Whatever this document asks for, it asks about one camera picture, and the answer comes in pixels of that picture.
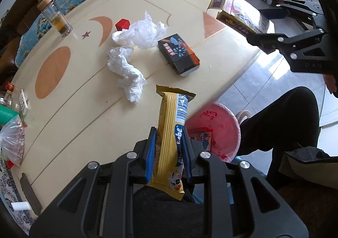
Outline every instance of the chocolate bar wrapper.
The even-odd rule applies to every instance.
[[[162,97],[162,102],[155,143],[154,172],[148,185],[181,200],[184,195],[181,181],[184,167],[181,137],[188,102],[195,94],[179,88],[158,85],[156,92]]]

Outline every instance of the shoe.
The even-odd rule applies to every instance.
[[[239,123],[239,125],[241,125],[241,123],[243,123],[243,121],[245,121],[246,119],[251,118],[251,113],[248,110],[242,110],[240,112],[238,112],[238,114],[236,115],[236,119]]]

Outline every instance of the gold bottle cap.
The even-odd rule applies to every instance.
[[[51,1],[53,0],[41,0],[41,2],[37,5],[37,8],[40,11],[43,11]]]

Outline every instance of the crumpled plastic bag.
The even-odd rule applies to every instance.
[[[4,156],[17,166],[21,164],[25,146],[25,131],[19,115],[16,115],[0,131],[0,148]]]
[[[161,22],[153,23],[147,11],[144,15],[144,20],[134,22],[129,29],[114,32],[113,40],[119,45],[136,45],[140,49],[155,47],[159,40],[165,38],[167,27]]]
[[[109,51],[108,68],[123,77],[118,81],[117,87],[124,89],[127,99],[131,103],[138,103],[146,79],[140,70],[128,63],[131,61],[133,51],[132,47],[112,48]]]

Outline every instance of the person's leg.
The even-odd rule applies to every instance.
[[[237,155],[273,148],[267,180],[278,188],[289,181],[288,177],[278,172],[283,151],[301,146],[317,147],[319,113],[316,98],[308,88],[294,88],[245,120],[240,128],[241,144]]]

